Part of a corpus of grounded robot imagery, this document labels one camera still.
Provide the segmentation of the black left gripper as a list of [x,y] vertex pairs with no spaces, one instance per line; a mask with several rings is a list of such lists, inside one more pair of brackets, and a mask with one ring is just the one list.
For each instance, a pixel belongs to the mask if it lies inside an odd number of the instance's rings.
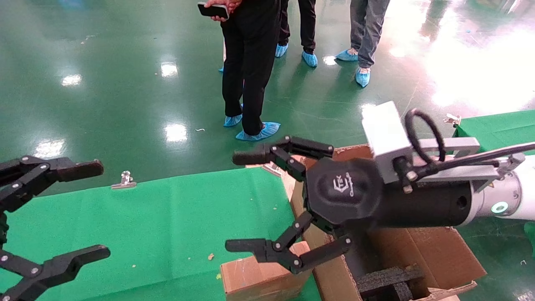
[[[41,159],[23,156],[0,164],[0,249],[7,242],[5,211],[13,213],[56,182],[70,182],[103,175],[99,160],[75,163],[67,157]],[[108,258],[111,251],[94,245],[58,255],[38,264],[1,250],[1,269],[21,280],[1,294],[2,301],[36,301],[46,290],[73,281],[86,264]]]

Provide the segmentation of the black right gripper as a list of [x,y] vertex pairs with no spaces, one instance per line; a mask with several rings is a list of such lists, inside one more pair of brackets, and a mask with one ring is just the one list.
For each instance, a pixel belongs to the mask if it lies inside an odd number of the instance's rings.
[[[417,182],[405,193],[398,182],[385,184],[370,159],[335,161],[334,147],[300,137],[285,136],[252,150],[235,151],[237,166],[273,162],[293,179],[303,181],[305,208],[275,241],[226,240],[229,252],[250,252],[258,263],[278,263],[292,274],[313,269],[349,251],[353,240],[344,235],[302,255],[290,248],[315,219],[321,229],[369,227],[454,227],[469,217],[472,189],[468,181]],[[318,160],[306,166],[292,157]]]

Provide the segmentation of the bystander hand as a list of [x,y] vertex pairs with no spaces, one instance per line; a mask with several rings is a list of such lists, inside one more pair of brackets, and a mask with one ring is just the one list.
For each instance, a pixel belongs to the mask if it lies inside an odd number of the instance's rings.
[[[209,0],[208,2],[206,2],[206,4],[204,4],[204,7],[209,8],[214,5],[225,6],[227,10],[227,14],[230,16],[236,10],[236,8],[240,6],[241,3],[242,3],[242,0]],[[228,18],[229,17],[222,18],[219,16],[211,17],[213,21],[219,21],[219,22],[226,22]]]

